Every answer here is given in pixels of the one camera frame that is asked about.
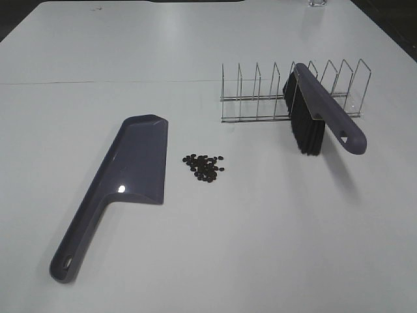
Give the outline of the purple plastic dustpan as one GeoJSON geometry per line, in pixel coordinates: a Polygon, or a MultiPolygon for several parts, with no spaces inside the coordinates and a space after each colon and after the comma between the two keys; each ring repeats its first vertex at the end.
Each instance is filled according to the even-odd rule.
{"type": "Polygon", "coordinates": [[[157,115],[125,119],[99,166],[51,263],[51,277],[73,281],[106,207],[164,202],[168,122],[157,115]]]}

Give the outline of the purple hand brush black bristles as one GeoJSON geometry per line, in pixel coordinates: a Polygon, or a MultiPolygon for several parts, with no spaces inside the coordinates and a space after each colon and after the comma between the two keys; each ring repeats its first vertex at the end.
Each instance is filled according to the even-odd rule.
{"type": "Polygon", "coordinates": [[[302,154],[320,154],[326,127],[346,151],[365,153],[365,134],[304,63],[295,64],[284,85],[283,97],[302,154]]]}

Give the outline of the clear glass cup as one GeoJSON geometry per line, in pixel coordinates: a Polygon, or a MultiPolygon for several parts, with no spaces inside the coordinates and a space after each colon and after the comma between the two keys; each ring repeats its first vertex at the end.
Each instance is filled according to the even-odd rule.
{"type": "Polygon", "coordinates": [[[309,0],[308,5],[311,7],[323,7],[327,5],[327,0],[309,0]]]}

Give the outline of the pile of coffee beans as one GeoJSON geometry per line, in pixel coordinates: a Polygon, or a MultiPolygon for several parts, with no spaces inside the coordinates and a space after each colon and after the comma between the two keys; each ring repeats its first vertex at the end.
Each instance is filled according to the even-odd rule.
{"type": "Polygon", "coordinates": [[[218,172],[225,171],[223,166],[219,166],[218,162],[223,161],[222,155],[209,157],[208,155],[190,154],[182,158],[182,162],[189,167],[194,177],[198,181],[212,183],[217,180],[218,172]]]}

